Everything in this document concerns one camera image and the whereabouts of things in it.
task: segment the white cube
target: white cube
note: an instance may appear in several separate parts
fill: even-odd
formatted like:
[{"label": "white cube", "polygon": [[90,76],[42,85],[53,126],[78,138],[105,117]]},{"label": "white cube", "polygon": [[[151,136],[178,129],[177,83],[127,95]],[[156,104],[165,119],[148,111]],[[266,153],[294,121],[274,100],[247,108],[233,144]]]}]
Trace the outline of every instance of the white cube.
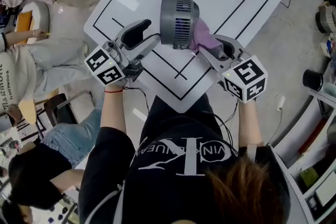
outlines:
[{"label": "white cube", "polygon": [[101,46],[85,59],[85,64],[104,87],[125,77],[116,61]]},{"label": "white cube", "polygon": [[246,103],[266,90],[268,73],[253,55],[247,60],[222,73],[225,89]]}]

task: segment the red bracelet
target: red bracelet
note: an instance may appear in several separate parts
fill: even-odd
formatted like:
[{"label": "red bracelet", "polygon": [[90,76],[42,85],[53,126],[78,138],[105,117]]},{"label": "red bracelet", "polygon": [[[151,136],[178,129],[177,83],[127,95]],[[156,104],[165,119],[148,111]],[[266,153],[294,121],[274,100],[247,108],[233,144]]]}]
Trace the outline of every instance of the red bracelet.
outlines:
[{"label": "red bracelet", "polygon": [[104,91],[106,93],[117,93],[117,92],[122,92],[124,89],[120,90],[120,91],[115,91],[115,92],[107,92],[107,91]]}]

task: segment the white board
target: white board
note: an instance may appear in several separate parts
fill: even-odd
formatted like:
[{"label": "white board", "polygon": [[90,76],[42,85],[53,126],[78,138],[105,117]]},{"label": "white board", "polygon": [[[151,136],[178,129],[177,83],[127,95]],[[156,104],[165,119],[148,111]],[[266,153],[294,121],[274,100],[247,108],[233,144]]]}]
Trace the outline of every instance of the white board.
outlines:
[{"label": "white board", "polygon": [[[237,39],[244,47],[261,28],[280,0],[194,0],[200,16],[214,34]],[[136,20],[150,19],[145,37],[159,33],[161,0],[101,0],[85,25],[98,44],[114,39]],[[216,81],[203,57],[192,51],[159,44],[144,60],[139,80],[177,112],[188,110]]]}]

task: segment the floor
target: floor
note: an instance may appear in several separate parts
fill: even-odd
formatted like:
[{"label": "floor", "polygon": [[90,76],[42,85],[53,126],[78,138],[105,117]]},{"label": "floor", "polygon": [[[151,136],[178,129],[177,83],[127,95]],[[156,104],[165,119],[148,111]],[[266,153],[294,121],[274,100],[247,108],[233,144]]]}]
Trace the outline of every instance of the floor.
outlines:
[{"label": "floor", "polygon": [[[316,31],[314,22],[321,2],[292,0],[289,9],[279,4],[246,48],[250,54],[257,55],[269,73],[267,91],[258,98],[257,105],[264,139],[266,142],[271,140],[273,145],[288,132],[309,103],[307,90],[301,83],[303,72],[306,69],[323,70],[325,66],[326,59],[319,45],[323,35]],[[51,6],[50,11],[50,31],[53,36],[84,39],[90,48],[95,47],[94,42],[83,32],[83,25],[91,11],[59,5]],[[81,89],[93,90],[95,98],[102,90],[94,79],[78,81],[65,88],[70,96]],[[235,98],[217,85],[213,85],[207,93],[214,112],[223,120],[227,119],[234,110]],[[282,94],[286,101],[281,116],[277,105]],[[150,92],[147,92],[147,96],[151,104],[154,96]],[[136,108],[146,114],[145,99],[141,92],[126,92],[124,102],[128,135],[137,146],[143,121],[133,114],[133,110]],[[274,135],[280,118],[279,129]],[[237,145],[237,114],[228,126]]]}]

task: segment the gray fan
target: gray fan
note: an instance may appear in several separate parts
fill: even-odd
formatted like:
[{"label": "gray fan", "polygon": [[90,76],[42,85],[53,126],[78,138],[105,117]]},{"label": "gray fan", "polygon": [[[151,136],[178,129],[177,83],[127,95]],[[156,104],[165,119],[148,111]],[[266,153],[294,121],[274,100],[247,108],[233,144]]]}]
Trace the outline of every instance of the gray fan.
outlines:
[{"label": "gray fan", "polygon": [[199,7],[193,0],[162,0],[160,17],[161,44],[188,49]]}]

